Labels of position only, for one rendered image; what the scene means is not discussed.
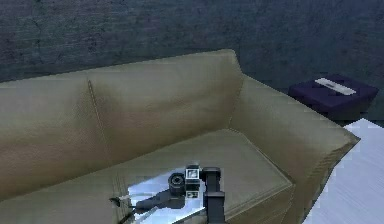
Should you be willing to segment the dark purple tissue box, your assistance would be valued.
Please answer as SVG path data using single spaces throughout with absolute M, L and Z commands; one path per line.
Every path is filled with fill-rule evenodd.
M 294 84 L 288 95 L 333 121 L 358 120 L 379 89 L 352 78 L 332 74 Z

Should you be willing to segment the silver laptop computer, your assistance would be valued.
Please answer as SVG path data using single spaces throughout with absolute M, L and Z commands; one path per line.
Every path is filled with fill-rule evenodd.
M 173 173 L 182 173 L 185 178 L 185 205 L 180 209 L 158 208 L 153 215 L 144 220 L 141 224 L 181 224 L 188 218 L 203 212 L 203 193 L 205 191 L 205 185 L 201 180 L 200 171 L 201 169 L 197 165 L 188 166 L 186 168 L 176 168 L 165 174 L 158 175 L 149 180 L 130 186 L 128 188 L 129 194 L 153 193 L 153 196 L 155 196 L 157 193 L 168 188 L 168 178 Z M 136 209 L 136 203 L 150 197 L 144 196 L 130 199 L 131 206 L 138 212 L 137 218 L 143 215 L 146 211 Z

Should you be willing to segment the beige sofa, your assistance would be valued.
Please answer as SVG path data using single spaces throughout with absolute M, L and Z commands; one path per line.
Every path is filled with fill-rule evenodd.
M 118 224 L 189 163 L 221 169 L 227 224 L 301 224 L 356 143 L 231 50 L 0 83 L 0 224 Z

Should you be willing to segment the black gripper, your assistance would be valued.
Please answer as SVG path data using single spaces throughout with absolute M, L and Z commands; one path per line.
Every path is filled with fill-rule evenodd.
M 173 173 L 168 178 L 168 188 L 157 193 L 136 193 L 123 196 L 112 197 L 109 199 L 114 205 L 120 205 L 124 200 L 134 197 L 152 196 L 148 199 L 136 203 L 135 208 L 146 211 L 137 218 L 138 212 L 133 209 L 118 221 L 118 224 L 141 224 L 144 220 L 153 215 L 158 208 L 180 209 L 185 205 L 185 178 L 182 173 Z

